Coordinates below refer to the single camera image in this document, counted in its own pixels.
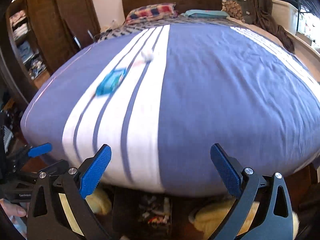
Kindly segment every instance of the blue and white striped bedding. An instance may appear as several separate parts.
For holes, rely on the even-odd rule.
[[[142,48],[155,58],[145,63]],[[95,96],[113,69],[128,73]],[[39,90],[21,120],[32,145],[71,165],[106,143],[102,180],[182,196],[225,191],[210,160],[220,143],[260,174],[284,175],[320,153],[320,87],[298,60],[242,27],[184,23],[95,43]]]

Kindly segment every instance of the metal screw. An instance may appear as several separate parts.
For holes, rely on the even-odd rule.
[[[69,169],[68,172],[69,172],[70,175],[73,175],[73,174],[75,174],[77,172],[77,169],[76,168],[71,168],[71,169]]]
[[[244,171],[246,174],[249,174],[249,175],[253,174],[253,169],[251,168],[245,168]]]
[[[47,174],[45,172],[41,172],[39,174],[39,178],[43,179],[45,176],[47,176]]]
[[[279,172],[276,172],[275,176],[276,176],[278,179],[282,179],[282,175],[281,175],[281,173],[279,173]]]

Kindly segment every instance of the brown curtain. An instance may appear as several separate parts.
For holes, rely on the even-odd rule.
[[[287,32],[281,25],[276,24],[272,17],[272,0],[248,0],[251,4],[250,13],[253,17],[253,22],[258,27],[266,30],[276,36],[291,53],[294,53],[294,45],[289,38]]]

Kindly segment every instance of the pillow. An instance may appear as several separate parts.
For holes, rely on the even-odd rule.
[[[222,0],[222,11],[226,11],[231,17],[243,23],[253,24],[250,8],[247,0]]]
[[[128,14],[125,23],[135,24],[175,17],[175,6],[175,3],[160,3],[134,9]]]
[[[193,18],[214,18],[214,19],[225,19],[229,15],[224,11],[208,11],[208,10],[188,10],[182,14],[183,16]]]

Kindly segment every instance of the folded clothes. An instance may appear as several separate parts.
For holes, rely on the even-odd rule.
[[[15,26],[18,22],[26,18],[26,12],[21,10],[10,17],[11,26]]]
[[[34,80],[45,69],[46,69],[46,65],[42,62],[41,57],[39,57],[39,58],[34,59],[31,62],[31,66],[30,66],[28,73],[31,76],[31,79]]]
[[[18,46],[18,50],[20,52],[22,61],[25,61],[26,59],[28,59],[33,55],[33,51],[28,41],[25,41],[20,46]]]
[[[16,30],[13,31],[14,39],[20,38],[22,35],[26,34],[29,31],[27,23],[22,24]]]

